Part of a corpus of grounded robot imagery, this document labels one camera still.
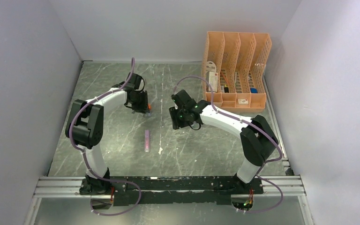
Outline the pink highlighter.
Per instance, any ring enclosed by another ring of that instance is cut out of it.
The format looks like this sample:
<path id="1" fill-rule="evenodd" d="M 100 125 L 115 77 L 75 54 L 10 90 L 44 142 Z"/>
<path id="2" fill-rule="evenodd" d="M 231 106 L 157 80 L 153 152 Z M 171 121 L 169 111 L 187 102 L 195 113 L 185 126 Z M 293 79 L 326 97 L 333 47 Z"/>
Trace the pink highlighter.
<path id="1" fill-rule="evenodd" d="M 144 151 L 150 152 L 150 131 L 149 130 L 145 130 Z"/>

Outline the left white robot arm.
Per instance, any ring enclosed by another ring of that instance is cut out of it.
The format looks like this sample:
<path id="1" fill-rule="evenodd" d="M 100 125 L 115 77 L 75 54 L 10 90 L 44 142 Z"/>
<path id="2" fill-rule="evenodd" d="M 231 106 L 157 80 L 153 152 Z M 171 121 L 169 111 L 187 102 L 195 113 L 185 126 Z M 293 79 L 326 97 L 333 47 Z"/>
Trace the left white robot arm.
<path id="1" fill-rule="evenodd" d="M 100 141 L 104 132 L 104 118 L 116 107 L 123 105 L 132 113 L 150 114 L 148 93 L 142 76 L 129 73 L 126 81 L 112 86 L 106 93 L 73 102 L 65 135 L 73 147 L 80 151 L 86 165 L 80 194 L 105 195 L 112 189 L 110 172 L 101 152 Z"/>

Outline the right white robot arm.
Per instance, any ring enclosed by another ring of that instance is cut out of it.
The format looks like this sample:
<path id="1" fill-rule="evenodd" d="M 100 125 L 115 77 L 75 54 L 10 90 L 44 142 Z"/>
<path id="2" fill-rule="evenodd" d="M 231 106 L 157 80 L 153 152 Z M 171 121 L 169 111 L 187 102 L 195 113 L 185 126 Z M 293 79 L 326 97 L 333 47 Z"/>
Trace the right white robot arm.
<path id="1" fill-rule="evenodd" d="M 267 120 L 261 115 L 251 118 L 230 113 L 206 100 L 196 102 L 185 90 L 171 98 L 175 104 L 169 108 L 173 129 L 190 127 L 199 130 L 203 125 L 210 125 L 241 140 L 244 160 L 235 174 L 234 188 L 239 194 L 246 194 L 273 151 L 280 150 L 279 141 Z"/>

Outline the white packaged item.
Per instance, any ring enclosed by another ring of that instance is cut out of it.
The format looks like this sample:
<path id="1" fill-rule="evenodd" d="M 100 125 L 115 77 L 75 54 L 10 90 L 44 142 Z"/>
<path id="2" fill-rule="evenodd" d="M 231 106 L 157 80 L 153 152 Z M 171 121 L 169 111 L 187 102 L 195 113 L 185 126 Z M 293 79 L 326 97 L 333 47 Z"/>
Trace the white packaged item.
<path id="1" fill-rule="evenodd" d="M 213 92 L 218 91 L 218 73 L 217 66 L 213 61 L 207 61 L 205 76 Z"/>

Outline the orange plastic file organizer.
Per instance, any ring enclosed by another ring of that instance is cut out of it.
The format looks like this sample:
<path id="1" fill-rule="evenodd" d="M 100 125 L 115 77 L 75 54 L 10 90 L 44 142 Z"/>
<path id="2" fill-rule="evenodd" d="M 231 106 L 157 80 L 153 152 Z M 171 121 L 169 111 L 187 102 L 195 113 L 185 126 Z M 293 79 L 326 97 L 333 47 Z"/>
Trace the orange plastic file organizer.
<path id="1" fill-rule="evenodd" d="M 233 113 L 260 113 L 265 109 L 267 94 L 263 85 L 272 41 L 268 33 L 209 31 L 202 60 L 202 94 L 204 100 Z M 217 66 L 217 92 L 205 76 L 207 61 Z M 256 88 L 258 93 L 251 93 Z M 248 105 L 239 105 L 247 98 Z"/>

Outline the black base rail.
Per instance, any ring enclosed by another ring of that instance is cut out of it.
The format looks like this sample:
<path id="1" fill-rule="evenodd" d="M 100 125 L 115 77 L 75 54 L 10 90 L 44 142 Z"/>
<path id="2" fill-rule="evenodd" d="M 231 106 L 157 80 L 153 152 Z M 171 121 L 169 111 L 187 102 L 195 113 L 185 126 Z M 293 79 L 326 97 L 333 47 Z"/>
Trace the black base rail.
<path id="1" fill-rule="evenodd" d="M 80 195 L 106 195 L 114 206 L 171 203 L 231 205 L 233 195 L 262 194 L 258 178 L 243 183 L 237 176 L 114 177 L 115 182 L 84 178 Z"/>

